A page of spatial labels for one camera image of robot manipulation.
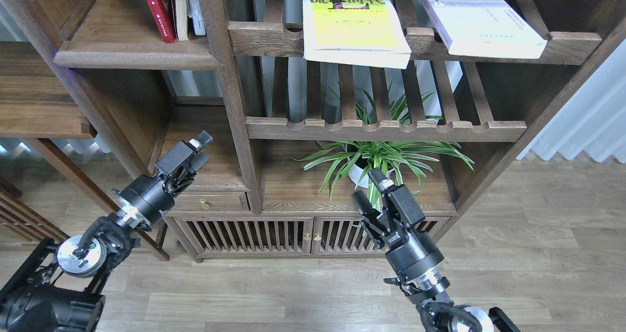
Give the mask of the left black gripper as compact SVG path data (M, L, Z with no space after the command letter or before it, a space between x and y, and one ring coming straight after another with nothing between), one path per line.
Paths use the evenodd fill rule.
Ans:
M195 179L197 171L208 161L202 150L213 137L201 131L188 142L179 142L156 163L158 174L139 176L125 189L112 189L123 207L117 215L130 227L150 227L162 219L179 196Z

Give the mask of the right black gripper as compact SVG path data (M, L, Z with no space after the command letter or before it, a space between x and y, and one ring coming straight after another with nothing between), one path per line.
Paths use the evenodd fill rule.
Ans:
M379 249L387 248L385 257L397 274L397 283L437 284L441 278L437 265L443 255L429 234L415 226L425 220L409 189L396 185L381 169L367 172L370 181L381 193L382 212L375 210L362 190L352 194L362 220L361 227Z

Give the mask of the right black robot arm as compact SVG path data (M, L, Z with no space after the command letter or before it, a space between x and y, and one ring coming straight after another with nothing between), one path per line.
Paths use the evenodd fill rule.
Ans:
M395 185L380 169L368 173L382 194L376 210L360 190L353 193L362 214L361 225L375 245L387 247L385 258L396 276L386 278L416 306L427 332L516 332L518 327L500 308L488 312L475 306L455 305L446 289L450 283L438 266L444 256L429 234L417 230L425 215L403 184Z

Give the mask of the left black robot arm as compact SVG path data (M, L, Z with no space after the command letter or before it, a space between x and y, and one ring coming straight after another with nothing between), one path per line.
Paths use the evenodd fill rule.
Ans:
M115 190L122 208L97 218L84 234L61 243L40 242L1 290L1 328L9 332L93 332L105 305L103 287L112 270L139 246L139 234L174 207L208 162L205 131L179 142L157 164Z

